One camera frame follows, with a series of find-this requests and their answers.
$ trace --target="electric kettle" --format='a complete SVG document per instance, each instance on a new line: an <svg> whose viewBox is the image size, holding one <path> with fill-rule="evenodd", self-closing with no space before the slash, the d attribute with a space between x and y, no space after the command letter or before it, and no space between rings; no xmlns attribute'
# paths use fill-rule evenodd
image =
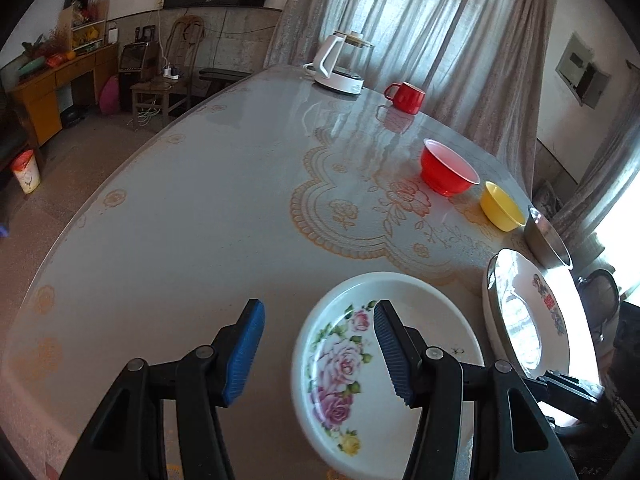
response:
<svg viewBox="0 0 640 480"><path fill-rule="evenodd" d="M314 62L307 63L304 69L329 90L357 95L364 85L364 78L358 73L366 72L372 52L373 45L363 40L359 32L336 30L324 40Z"/></svg>

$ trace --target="metal bowl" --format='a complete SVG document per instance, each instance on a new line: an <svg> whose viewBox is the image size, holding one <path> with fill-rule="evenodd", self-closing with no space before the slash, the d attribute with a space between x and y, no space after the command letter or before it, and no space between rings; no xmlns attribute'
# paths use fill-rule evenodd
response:
<svg viewBox="0 0 640 480"><path fill-rule="evenodd" d="M524 227L524 239L533 255L547 269L565 266L573 268L571 255L551 222L535 207L529 207Z"/></svg>

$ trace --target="trash can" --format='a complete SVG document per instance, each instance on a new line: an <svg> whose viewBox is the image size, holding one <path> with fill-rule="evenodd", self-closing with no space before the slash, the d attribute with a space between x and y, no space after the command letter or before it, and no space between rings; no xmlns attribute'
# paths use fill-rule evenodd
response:
<svg viewBox="0 0 640 480"><path fill-rule="evenodd" d="M29 194L38 187L40 183L40 171L36 163L33 150L26 150L14 158L11 163L11 171L20 183L22 190Z"/></svg>

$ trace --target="gray curtain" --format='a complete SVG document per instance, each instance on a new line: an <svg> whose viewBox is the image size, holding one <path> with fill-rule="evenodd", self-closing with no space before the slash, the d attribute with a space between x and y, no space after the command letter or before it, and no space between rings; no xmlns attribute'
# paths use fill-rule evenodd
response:
<svg viewBox="0 0 640 480"><path fill-rule="evenodd" d="M327 0L287 0L271 37L264 67L301 66L318 50Z"/></svg>
<svg viewBox="0 0 640 480"><path fill-rule="evenodd" d="M408 81L423 111L496 155L528 193L556 0L288 0L265 64L303 64L335 29L375 45L359 69L382 92Z"/></svg>
<svg viewBox="0 0 640 480"><path fill-rule="evenodd" d="M629 90L609 133L575 194L552 221L570 251L582 251L583 245L593 240L598 225L640 168L640 70L633 65L630 68Z"/></svg>
<svg viewBox="0 0 640 480"><path fill-rule="evenodd" d="M531 196L542 72L557 0L516 0L466 137L501 160Z"/></svg>

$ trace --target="yellow bowl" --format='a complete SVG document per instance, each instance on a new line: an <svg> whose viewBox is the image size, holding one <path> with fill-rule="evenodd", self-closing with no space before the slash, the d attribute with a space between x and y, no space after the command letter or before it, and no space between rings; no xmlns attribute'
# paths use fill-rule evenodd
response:
<svg viewBox="0 0 640 480"><path fill-rule="evenodd" d="M502 231L508 232L516 227L524 227L524 215L516 203L493 182L484 183L480 207L487 218Z"/></svg>

